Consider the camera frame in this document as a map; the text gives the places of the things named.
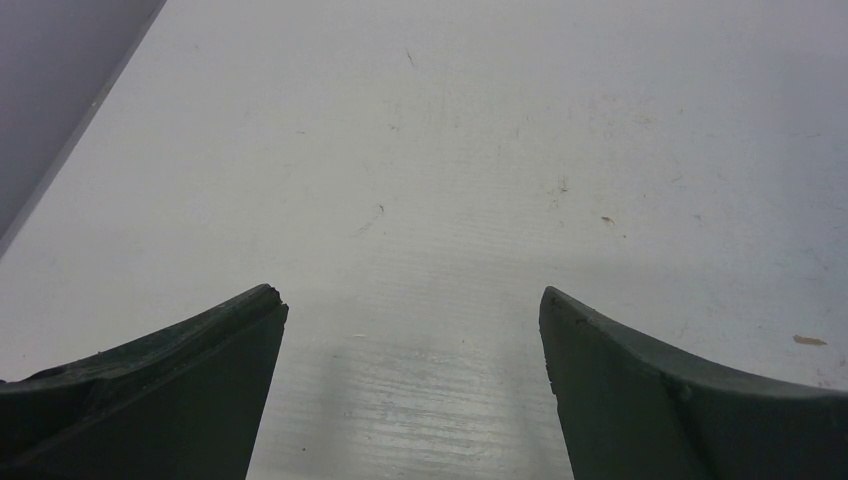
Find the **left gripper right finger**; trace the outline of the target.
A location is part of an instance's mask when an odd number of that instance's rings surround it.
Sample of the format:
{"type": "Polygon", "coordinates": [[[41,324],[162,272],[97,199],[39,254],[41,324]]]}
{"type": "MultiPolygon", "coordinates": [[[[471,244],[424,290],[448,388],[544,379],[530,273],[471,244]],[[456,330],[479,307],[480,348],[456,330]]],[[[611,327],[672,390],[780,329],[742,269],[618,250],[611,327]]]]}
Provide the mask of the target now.
{"type": "Polygon", "coordinates": [[[847,395],[703,359],[548,287],[546,370],[577,479],[843,479],[847,395]]]}

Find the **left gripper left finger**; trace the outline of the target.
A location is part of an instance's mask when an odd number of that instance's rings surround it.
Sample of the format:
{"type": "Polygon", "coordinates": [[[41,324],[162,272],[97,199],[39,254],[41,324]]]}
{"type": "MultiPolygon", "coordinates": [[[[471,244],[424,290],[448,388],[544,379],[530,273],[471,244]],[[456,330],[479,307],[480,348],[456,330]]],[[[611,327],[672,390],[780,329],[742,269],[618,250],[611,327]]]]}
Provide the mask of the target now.
{"type": "Polygon", "coordinates": [[[288,308],[263,284],[1,386],[5,479],[243,479],[288,308]]]}

